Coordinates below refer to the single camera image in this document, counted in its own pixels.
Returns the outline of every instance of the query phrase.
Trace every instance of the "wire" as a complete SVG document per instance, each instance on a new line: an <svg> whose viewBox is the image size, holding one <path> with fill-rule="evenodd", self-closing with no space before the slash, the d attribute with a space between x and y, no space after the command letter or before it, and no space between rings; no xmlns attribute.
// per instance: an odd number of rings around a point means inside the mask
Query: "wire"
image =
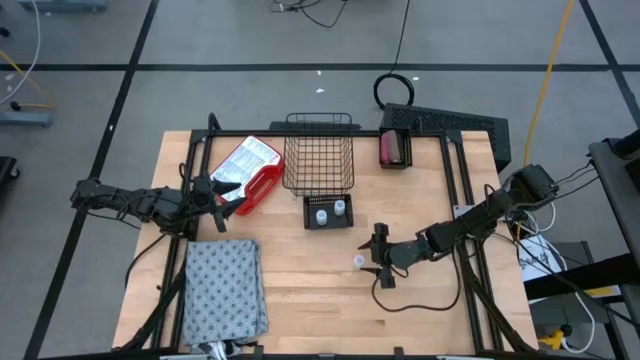
<svg viewBox="0 0 640 360"><path fill-rule="evenodd" d="M127 285L129 284L129 275L131 275L131 270L133 270L133 267L136 265L136 263L138 262L138 260L140 260L140 258L146 254L147 252L149 252L149 250L153 249L154 246L158 245L158 243L164 239L164 237L167 236L167 234L162 234L159 238L157 238L156 240L154 240L151 244L149 244L149 246L147 246L146 248L144 248L142 251L140 251L140 253L138 255L136 255L136 257L133 258L133 261L131 261L131 264L129 265L129 267L127 268L127 273L124 277L124 288L125 290L127 289Z"/></svg>
<svg viewBox="0 0 640 360"><path fill-rule="evenodd" d="M555 224L555 222L556 222L556 205L554 203L552 203L552 202L549 203L549 205L551 205L551 222L549 223L548 226L546 226L546 227L544 227L542 229L538 228L539 232L545 232L545 231L550 230L553 227L553 224Z"/></svg>
<svg viewBox="0 0 640 360"><path fill-rule="evenodd" d="M576 191L578 191L578 190L584 189L585 187L587 187L587 185L589 185L589 184L591 184L592 182L594 182L594 181L598 180L599 178L600 178L599 176L594 177L593 179L591 179L591 180L587 181L585 184L583 184L583 185L581 185L581 186L579 186L579 187L577 187L577 188L575 188L575 189L573 189L573 190L569 191L568 193L566 193L566 194L562 194L562 195L560 195L560 196L556 197L556 199L555 199L554 201L558 201L558 200L562 199L563 197L569 196L569 195L573 194L574 192L576 192Z"/></svg>
<svg viewBox="0 0 640 360"><path fill-rule="evenodd" d="M127 198L125 198L124 196L120 195L120 194L99 194L99 195L94 195L94 196L89 196L86 199L84 199L84 201L82 201L82 203L78 206L78 210L82 211L83 206L86 204L87 201L91 200L91 199L95 199L95 198L99 198L99 197L104 197L104 196L119 196L121 199L123 199L124 201L127 200ZM89 209L86 209L84 211L85 214L89 215L89 216L93 216L93 217L97 217L97 218L101 218L101 219L107 219L107 220L114 220L114 221L119 221L125 225L128 225L134 229L140 230L140 228L138 226L135 226L133 224L131 224L130 222L127 222L124 220L124 217L111 217L111 216L105 216L105 215L99 215L99 214L94 214L92 212L89 211Z"/></svg>
<svg viewBox="0 0 640 360"><path fill-rule="evenodd" d="M563 177L562 179L560 179L560 180L556 181L556 184L560 184L560 183L562 183L563 181L565 181L565 180L567 180L567 179L571 178L573 175L577 174L578 172L580 172L580 171L582 171L582 170L584 170L584 169L588 168L588 167L589 167L589 165L591 165L591 160L589 160L589 162L587 163L587 165L585 165L585 166L583 166L583 167L579 168L578 170L576 170L576 171L572 172L569 176L565 176L565 177Z"/></svg>
<svg viewBox="0 0 640 360"><path fill-rule="evenodd" d="M393 271L396 275L400 276L403 279L406 279L409 277L409 269L405 269L405 273L401 273L400 271L398 271L398 269L394 268L393 266L390 266L391 271Z"/></svg>
<svg viewBox="0 0 640 360"><path fill-rule="evenodd" d="M620 312L608 307L607 305L605 305L600 300L591 297L591 295L587 294L584 290L580 289L577 285L575 285L571 281L569 281L569 280L565 279L564 277L556 274L551 268L549 268L547 266L547 264L543 263L540 259L538 259L536 256L534 256L529 251L529 249L527 249L525 246L521 246L520 248L523 249L525 252L527 252L538 263L540 263L540 265L542 265L542 267L545 268L547 270L547 272L549 272L549 274L551 276L553 276L556 279L558 279L561 283L563 283L566 286L570 287L572 290L574 290L576 292L579 292L580 294L585 296L587 299L589 299L589 301L591 301L594 304L598 305L599 307L603 308L605 311L609 312L610 314L617 316L619 319L623 320L624 322L626 322L628 324L631 324L633 327L635 327L636 329L640 330L640 324L638 324L637 322L633 321L632 319L630 319L629 317L625 316L624 314L622 314L622 313L620 313Z"/></svg>
<svg viewBox="0 0 640 360"><path fill-rule="evenodd" d="M573 346L573 345L571 345L571 344L569 344L569 343L567 343L567 345L568 345L568 346L570 346L570 347L572 347L572 348L574 348L574 349L577 349L577 348L578 348L577 346ZM593 356L594 358L598 358L598 359L602 359L602 360L611 360L611 359L608 359L608 358L606 358L606 357L602 357L602 356L600 356L600 355L596 355L596 354L594 354L594 353L590 353L590 352L588 352L588 351L583 351L583 352L584 352L585 354L589 355L589 356Z"/></svg>
<svg viewBox="0 0 640 360"><path fill-rule="evenodd" d="M2 49L0 49L0 56L3 57L20 75L22 75L23 78L27 79L29 84L31 84L36 90L38 90L42 95L44 95L49 101L49 103L54 104L51 94L49 94L47 91L41 88L40 85L38 85L38 83L35 82L35 80L26 76L26 74L22 71L22 69L20 69L20 67L15 63L15 61L13 61L13 59L11 59L11 57L9 57L7 53L2 51ZM48 109L55 108L55 105L47 105L47 104L20 104L20 106L34 107L34 108L48 108Z"/></svg>
<svg viewBox="0 0 640 360"><path fill-rule="evenodd" d="M33 5L33 11L36 13L36 30L38 33L38 45L36 46L36 53L33 56L33 62L31 63L31 66L29 67L29 70L27 70L27 73L24 74L22 76L22 80L20 80L20 82L18 83L18 85L16 86L15 89L13 89L13 91L5 96L2 100L0 100L0 104L4 104L7 100L11 99L13 97L13 95L15 95L18 90L20 90L20 88L22 87L22 84L24 84L25 80L27 80L29 78L29 74L31 74L31 70L33 70L33 67L36 66L36 62L38 62L38 56L40 55L40 13L38 12L38 6L36 5L36 1L35 0L31 0L31 4Z"/></svg>
<svg viewBox="0 0 640 360"><path fill-rule="evenodd" d="M398 50L396 51L396 59L393 62L393 66L391 67L391 70L389 70L388 73L380 75L376 79L376 82L373 83L373 98L375 99L376 104L378 104L378 107L381 110L385 109L385 105L382 103L382 101L380 100L380 96L378 95L378 87L380 86L380 83L382 83L382 80L384 79L389 79L389 78L396 79L400 81L407 88L407 90L409 90L409 100L407 100L407 105L413 105L413 100L416 96L416 91L413 88L413 84L411 83L411 81L409 81L409 79L407 79L402 75L393 73L396 69L396 66L398 65L398 58L400 57L400 49L402 48L402 40L404 39L404 29L407 25L407 16L409 15L410 5L411 5L411 0L407 0L407 7L404 10L404 19L402 20L402 31L400 32L400 41L398 42Z"/></svg>
<svg viewBox="0 0 640 360"><path fill-rule="evenodd" d="M558 47L560 46L560 41L562 41L562 35L564 34L564 29L567 25L567 20L569 20L569 15L571 15L571 9L573 9L574 0L567 1L567 7L564 10L564 15L562 15L562 22L560 22L560 29L556 34L556 39L553 43L553 49L551 50L551 56L549 57L549 63L547 64L547 73L544 77L544 82L542 83L542 89L540 89L540 95L538 96L538 103L536 104L536 110L533 113L533 118L531 119L531 124L529 125L529 133L527 134L527 142L524 146L524 166L529 164L529 155L531 152L531 141L533 139L533 131L538 125L538 118L540 116L540 109L542 108L542 103L544 102L544 98L547 95L547 89L549 88L549 80L551 79L551 70L553 69L553 64L556 62L556 53L558 52Z"/></svg>
<svg viewBox="0 0 640 360"><path fill-rule="evenodd" d="M404 29L407 26L407 15L409 15L409 6L411 5L411 0L407 0L407 7L404 9L404 19L402 20L402 31L400 32L400 41L398 42L398 50L396 51L396 59L393 62L393 66L389 71L391 74L398 66L398 59L400 58L400 49L402 48L402 39L404 39Z"/></svg>
<svg viewBox="0 0 640 360"><path fill-rule="evenodd" d="M132 223L125 221L123 219L118 219L117 217L110 217L110 216L104 216L104 215L98 215L98 214L94 214L92 212L86 211L85 214L89 215L89 216L93 216L93 217L97 217L97 218L101 218L101 219L107 219L107 220L114 220L114 221L119 221L125 225L128 225L134 229L140 230L139 226L135 226Z"/></svg>
<svg viewBox="0 0 640 360"><path fill-rule="evenodd" d="M548 247L550 247L554 253L558 254L558 256L560 256L560 261L562 262L562 269L564 271L567 271L569 269L569 267L567 266L567 262L564 260L564 258L562 257L562 255L560 255L560 251L558 251L558 249L556 249L555 246L553 246L553 244L551 244L547 239L538 236L538 241L542 240L544 241ZM589 349L589 347L591 347L591 343L593 343L593 336L596 332L596 321L593 318L593 315L591 314L591 311L589 311L589 308L587 307L587 305L585 305L584 301L582 301L582 298L580 297L580 294L575 293L574 294L576 296L576 299L578 299L578 302L580 303L580 305L582 306L582 308L584 309L584 311L587 313L587 315L589 316L589 319L591 320L591 335L589 335L589 341L587 341L587 344L583 347L583 348L579 348L577 350L572 349L571 347L569 347L569 345L567 345L567 339L566 338L562 338L562 347L567 350L570 353L573 354L581 354L583 352L585 352L586 350Z"/></svg>
<svg viewBox="0 0 640 360"><path fill-rule="evenodd" d="M331 25L327 25L327 24L323 24L321 22L319 22L318 20L314 19L311 17L311 15L309 15L304 8L308 7L308 6L301 6L298 7L297 9L300 9L300 11L302 11L302 13L304 14L304 16L306 16L309 20L313 21L314 23L316 23L317 25L322 26L323 28L327 28L327 29L331 29L335 24L338 23L338 19L340 19L340 15L342 15L342 11L344 11L345 6L347 6L347 2L348 0L342 0L342 7L340 8L340 11L338 12L338 16L336 16L336 19L333 20L333 23L331 23Z"/></svg>
<svg viewBox="0 0 640 360"><path fill-rule="evenodd" d="M587 170L587 171L585 171L585 172L581 173L580 175L578 175L578 176L574 177L573 179L565 180L565 181L563 181L561 184L558 184L558 185L566 185L566 184L568 184L568 183L574 182L574 181L576 181L576 180L580 179L581 177L583 177L583 176L585 176L585 175L587 175L587 174L589 174L589 173L591 173L591 172L593 172L593 171L596 171L596 169L589 169L589 170Z"/></svg>
<svg viewBox="0 0 640 360"><path fill-rule="evenodd" d="M458 300L460 299L460 270L458 269L458 263L456 263L456 259L455 259L455 250L451 251L451 260L453 261L453 267L456 270L456 281L458 283L457 285L457 290L456 290L456 296L453 299L453 301L451 302L451 304L444 306L444 307L434 307L434 306L427 306L427 305L406 305L400 308L388 308L386 306L384 306L380 300L378 300L378 297L376 296L376 285L378 284L378 281L380 281L379 277L376 277L376 279L373 281L373 285L371 286L371 297L373 297L373 301L376 302L376 304L378 304L378 306L387 312L392 312L392 313L396 313L396 312L401 312L401 311L405 311L405 310L409 310L409 309L422 309L422 310L431 310L431 311L447 311L447 310L451 310L454 306L456 306L456 304L458 303ZM397 270L394 270L393 267L391 268L391 270L393 270L396 274L398 274L398 276L400 277L404 277L401 274L399 274L397 272Z"/></svg>
<svg viewBox="0 0 640 360"><path fill-rule="evenodd" d="M296 12L301 8L309 8L309 7L318 5L320 2L322 2L322 0L316 0L315 2L313 2L311 4L304 5L305 1L306 0L301 0L301 1L298 1L298 2L293 3L293 4L283 4L280 1L272 0L271 4L269 4L269 11L272 12L272 13ZM280 10L279 11L273 10L273 5L279 5L280 6Z"/></svg>

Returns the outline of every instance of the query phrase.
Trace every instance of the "white small object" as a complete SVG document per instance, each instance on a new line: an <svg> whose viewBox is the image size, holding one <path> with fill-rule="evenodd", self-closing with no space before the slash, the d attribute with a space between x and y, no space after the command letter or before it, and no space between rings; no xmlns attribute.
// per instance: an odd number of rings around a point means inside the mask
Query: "white small object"
<svg viewBox="0 0 640 360"><path fill-rule="evenodd" d="M324 210L318 210L318 212L316 212L316 222L318 223L318 226L327 225L327 212Z"/></svg>
<svg viewBox="0 0 640 360"><path fill-rule="evenodd" d="M360 270L360 268L364 265L364 255L356 255L356 257L353 258L353 265L355 265L356 269Z"/></svg>
<svg viewBox="0 0 640 360"><path fill-rule="evenodd" d="M333 212L336 214L336 216L342 216L344 215L344 207L344 201L338 200L335 204L333 204Z"/></svg>

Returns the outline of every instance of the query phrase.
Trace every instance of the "wire basket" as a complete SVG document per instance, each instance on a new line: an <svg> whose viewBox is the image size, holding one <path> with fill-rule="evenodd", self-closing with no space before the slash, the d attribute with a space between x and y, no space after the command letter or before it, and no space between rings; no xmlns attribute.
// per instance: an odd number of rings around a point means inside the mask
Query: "wire basket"
<svg viewBox="0 0 640 360"><path fill-rule="evenodd" d="M351 115L287 116L282 185L296 196L343 194L354 185Z"/></svg>

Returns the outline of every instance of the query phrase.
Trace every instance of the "wooden tabletop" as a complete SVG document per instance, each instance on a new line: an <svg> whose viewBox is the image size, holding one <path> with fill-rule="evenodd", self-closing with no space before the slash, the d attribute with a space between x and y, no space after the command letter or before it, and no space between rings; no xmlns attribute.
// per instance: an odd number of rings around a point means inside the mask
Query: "wooden tabletop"
<svg viewBox="0 0 640 360"><path fill-rule="evenodd" d="M180 188L178 165L186 159L190 132L166 132L152 187ZM214 138L209 169L215 169L243 137ZM489 139L485 132L464 132L464 148L474 197L484 199L483 185L500 186ZM284 139L261 140L282 153ZM415 232L434 222L451 219L442 155L437 139L413 138L413 167L383 170L378 164L378 139L354 138L354 227L307 231L303 228L302 199L282 184L246 216L233 215L226 233L218 233L213 219L200 220L198 241L255 238L261 245L262 272L269 331L259 338L265 353L390 354L402 346L406 354L473 354L464 292L446 312L408 310L387 313L371 298L374 276L357 271L357 247L369 240L373 224L389 225L389 241L415 239ZM452 163L457 164L450 145ZM459 169L454 166L458 197L464 199ZM499 232L507 234L503 227ZM154 224L143 224L136 253L158 237ZM183 240L179 261L184 256ZM114 346L127 342L157 304L169 241L146 254L131 273ZM495 302L529 345L537 348L531 314L512 244L491 237L485 252ZM407 304L444 306L456 292L451 257L411 267L408 279L396 277L397 287L377 289L388 307ZM491 348L486 314L478 301L485 346ZM162 344L168 345L175 308L165 318Z"/></svg>

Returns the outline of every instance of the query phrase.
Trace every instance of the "gray cloth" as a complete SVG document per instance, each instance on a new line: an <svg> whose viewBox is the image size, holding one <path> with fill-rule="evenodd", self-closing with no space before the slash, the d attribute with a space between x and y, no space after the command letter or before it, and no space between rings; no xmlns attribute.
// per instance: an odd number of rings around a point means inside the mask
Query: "gray cloth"
<svg viewBox="0 0 640 360"><path fill-rule="evenodd" d="M183 340L248 342L269 324L255 240L189 242Z"/></svg>

